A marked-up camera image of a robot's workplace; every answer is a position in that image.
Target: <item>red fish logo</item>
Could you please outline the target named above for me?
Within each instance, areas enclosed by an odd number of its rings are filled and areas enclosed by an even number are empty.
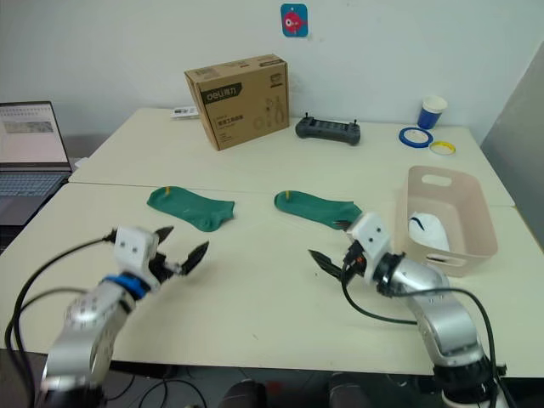
[[[294,11],[288,11],[283,16],[283,26],[291,34],[296,34],[305,25],[306,21],[302,20]]]

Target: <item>laptop screen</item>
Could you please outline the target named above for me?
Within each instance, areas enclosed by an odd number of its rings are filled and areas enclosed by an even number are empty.
[[[0,104],[0,165],[57,167],[67,163],[49,102]]]

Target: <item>green cloth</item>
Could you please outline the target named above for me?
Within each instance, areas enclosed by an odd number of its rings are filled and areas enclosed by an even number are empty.
[[[147,205],[181,218],[200,231],[212,232],[225,219],[234,217],[235,202],[211,200],[180,187],[161,187],[151,193]]]
[[[274,205],[284,213],[298,215],[317,223],[322,223],[335,230],[342,227],[335,221],[353,223],[362,211],[352,201],[329,201],[302,193],[300,191],[282,191],[274,197]]]

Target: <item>white wall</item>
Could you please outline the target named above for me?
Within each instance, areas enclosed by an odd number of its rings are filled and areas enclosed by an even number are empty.
[[[414,122],[426,94],[481,141],[544,38],[542,0],[0,0],[0,100],[51,99],[65,135],[109,134],[140,106],[190,104],[183,71],[277,53],[292,113]]]
[[[544,247],[544,42],[482,150]]]

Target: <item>robotic arm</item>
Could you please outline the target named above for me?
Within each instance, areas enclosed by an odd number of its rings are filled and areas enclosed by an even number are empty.
[[[343,227],[352,245],[342,269],[322,254],[311,252],[318,265],[339,280],[349,282],[361,275],[366,284],[376,285],[377,291],[388,297],[449,287],[447,277],[439,269],[390,252],[389,234],[377,214],[361,215]],[[452,408],[487,408],[493,404],[507,408],[476,327],[462,304],[447,291],[402,299],[416,317],[445,403]]]
[[[187,275],[204,257],[208,243],[185,263],[169,263],[157,251],[173,227],[150,233],[139,228],[116,232],[114,254],[119,275],[106,276],[66,310],[65,324],[51,348],[42,378],[45,406],[105,405],[100,384],[110,367],[117,333],[148,292],[156,292],[173,275]]]

